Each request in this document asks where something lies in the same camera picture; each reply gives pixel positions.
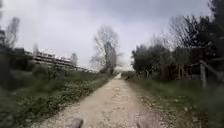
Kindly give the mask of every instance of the overcast sky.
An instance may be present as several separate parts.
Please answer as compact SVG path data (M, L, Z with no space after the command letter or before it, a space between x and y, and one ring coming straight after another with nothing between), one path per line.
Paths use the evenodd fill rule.
M4 0L2 24L21 19L16 46L57 56L78 55L78 65L89 68L93 36L101 25L119 35L124 67L130 67L136 45L166 30L176 15L207 15L207 0Z

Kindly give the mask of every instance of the roadside grass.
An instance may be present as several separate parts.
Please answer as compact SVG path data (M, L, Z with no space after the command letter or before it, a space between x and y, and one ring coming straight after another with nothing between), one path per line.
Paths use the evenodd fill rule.
M104 74L66 71L56 72L54 79L45 79L45 71L38 75L12 72L18 86L13 90L0 88L0 128L28 127L33 122L51 117L67 103L88 96L110 78Z
M186 86L180 82L158 82L150 78L134 76L128 81L141 87L143 102L161 112L170 127L199 128L207 126L205 115L205 93L197 86ZM155 100L149 99L147 93Z

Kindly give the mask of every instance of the gravel path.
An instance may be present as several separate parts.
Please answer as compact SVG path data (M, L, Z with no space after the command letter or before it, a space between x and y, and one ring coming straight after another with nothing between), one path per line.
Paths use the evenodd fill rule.
M83 128L164 128L161 117L141 105L128 83L115 77L92 95L68 106L58 115L32 128L69 128L74 118L84 119Z

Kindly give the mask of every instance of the bare tree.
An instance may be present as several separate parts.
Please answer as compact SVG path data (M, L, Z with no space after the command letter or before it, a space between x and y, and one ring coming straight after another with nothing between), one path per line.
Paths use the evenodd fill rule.
M19 23L20 23L20 19L17 17L14 17L6 29L6 44L10 48L14 47L15 42L18 39L17 33L19 30Z
M105 72L114 71L118 63L118 57L122 54L117 53L118 36L109 26L102 26L95 40L95 54L92 56L91 63Z
M71 60L71 62L73 64L73 66L76 67L77 66L77 61L78 61L77 54L76 53L72 53L70 60Z
M187 33L187 23L183 16L173 17L170 20L170 34L172 43L177 47L183 45Z

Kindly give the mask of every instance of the vegetation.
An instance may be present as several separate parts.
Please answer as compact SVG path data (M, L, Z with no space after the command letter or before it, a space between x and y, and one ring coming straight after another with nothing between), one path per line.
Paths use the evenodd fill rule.
M13 19L0 43L0 128L19 128L42 121L67 103L77 102L110 76L32 63L23 48L14 47L19 19ZM77 65L77 55L72 55Z
M98 67L101 73L110 72L113 74L118 65L118 35L109 26L102 26L94 37L96 53L92 56L91 62Z
M101 74L55 71L43 67L33 72L13 71L20 85L13 90L0 89L0 127L19 127L43 120L62 110L66 103L77 102L103 85Z
M223 3L223 0L210 1L209 7L214 18L172 18L169 36L158 36L151 41L155 45L140 45L132 51L132 65L138 77L131 72L123 74L125 78L143 85L163 106L174 106L177 114L184 112L186 116L179 119L188 117L188 122L196 120L197 125L192 124L192 127L224 126L224 112L221 110L224 99L220 96L223 93L220 85L223 83L216 77L224 68L223 59L220 59L224 57ZM202 89L199 79L201 60L213 69L213 73L206 69L206 89Z

